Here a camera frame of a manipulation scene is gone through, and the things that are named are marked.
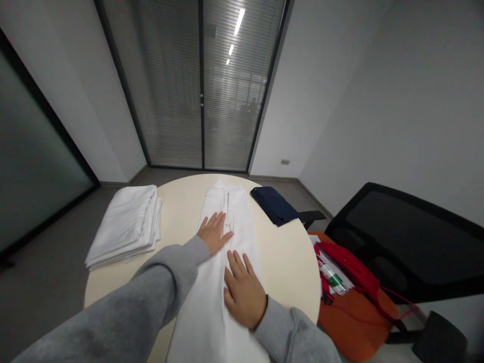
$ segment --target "mesh chair back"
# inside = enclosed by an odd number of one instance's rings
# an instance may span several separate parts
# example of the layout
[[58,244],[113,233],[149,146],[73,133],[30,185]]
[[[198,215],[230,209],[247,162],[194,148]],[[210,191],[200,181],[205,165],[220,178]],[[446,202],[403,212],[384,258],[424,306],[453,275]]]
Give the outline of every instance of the mesh chair back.
[[414,303],[484,293],[484,228],[407,193],[367,183],[325,233]]

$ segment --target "glass door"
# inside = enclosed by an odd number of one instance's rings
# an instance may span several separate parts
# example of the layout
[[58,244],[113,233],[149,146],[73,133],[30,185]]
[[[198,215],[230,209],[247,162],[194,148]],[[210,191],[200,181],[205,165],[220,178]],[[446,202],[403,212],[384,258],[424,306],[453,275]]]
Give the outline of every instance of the glass door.
[[99,182],[1,31],[0,46],[0,256],[4,257]]
[[148,165],[247,172],[286,0],[94,0]]

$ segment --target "gray sleeve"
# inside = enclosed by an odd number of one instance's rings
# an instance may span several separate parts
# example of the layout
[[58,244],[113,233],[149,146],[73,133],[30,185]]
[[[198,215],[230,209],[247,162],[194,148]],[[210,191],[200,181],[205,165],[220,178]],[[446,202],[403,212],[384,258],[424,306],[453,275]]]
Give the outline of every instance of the gray sleeve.
[[266,312],[254,335],[277,363],[341,363],[329,336],[301,310],[286,310],[269,295]]
[[197,236],[183,246],[163,248],[130,282],[52,330],[14,362],[146,361],[158,331],[175,317],[195,283],[198,264],[209,257]]

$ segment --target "chair armrest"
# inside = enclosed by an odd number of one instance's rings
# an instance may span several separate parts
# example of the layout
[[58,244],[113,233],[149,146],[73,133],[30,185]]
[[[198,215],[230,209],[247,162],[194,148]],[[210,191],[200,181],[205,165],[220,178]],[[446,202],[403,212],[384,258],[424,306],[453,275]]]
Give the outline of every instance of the chair armrest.
[[326,219],[326,216],[320,211],[308,211],[299,212],[299,219],[304,225],[304,228],[308,230],[308,228],[311,226],[311,224],[313,224],[314,221]]

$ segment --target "green label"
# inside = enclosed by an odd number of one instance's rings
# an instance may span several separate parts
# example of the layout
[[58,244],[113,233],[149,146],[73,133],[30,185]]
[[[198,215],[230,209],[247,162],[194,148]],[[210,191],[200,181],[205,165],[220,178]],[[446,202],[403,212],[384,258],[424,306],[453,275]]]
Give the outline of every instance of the green label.
[[343,280],[341,280],[339,278],[338,275],[334,274],[333,276],[331,276],[329,279],[328,279],[328,282],[329,284],[331,285],[331,287],[336,287],[336,286],[339,286],[339,285],[342,285],[343,284]]

